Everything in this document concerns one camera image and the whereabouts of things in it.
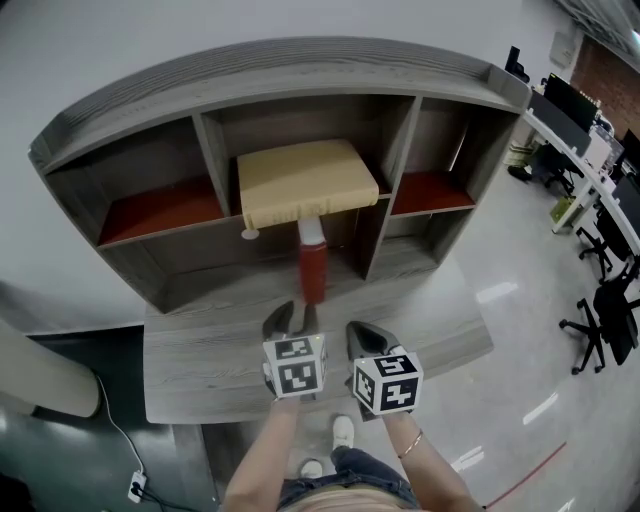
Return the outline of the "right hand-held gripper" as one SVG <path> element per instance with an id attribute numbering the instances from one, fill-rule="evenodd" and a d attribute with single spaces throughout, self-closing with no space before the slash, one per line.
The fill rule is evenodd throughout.
<path id="1" fill-rule="evenodd" d="M 412 412 L 424 381 L 417 353 L 399 346 L 391 332 L 365 322 L 349 322 L 346 339 L 348 357 L 354 360 L 349 382 L 362 420 Z"/>

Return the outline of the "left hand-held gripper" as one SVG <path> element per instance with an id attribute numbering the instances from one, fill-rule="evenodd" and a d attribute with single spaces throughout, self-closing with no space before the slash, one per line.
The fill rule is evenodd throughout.
<path id="1" fill-rule="evenodd" d="M 263 322 L 263 374 L 278 399 L 315 395 L 323 390 L 327 348 L 314 304 L 305 306 L 302 327 L 289 336 L 294 302 L 277 307 Z"/>

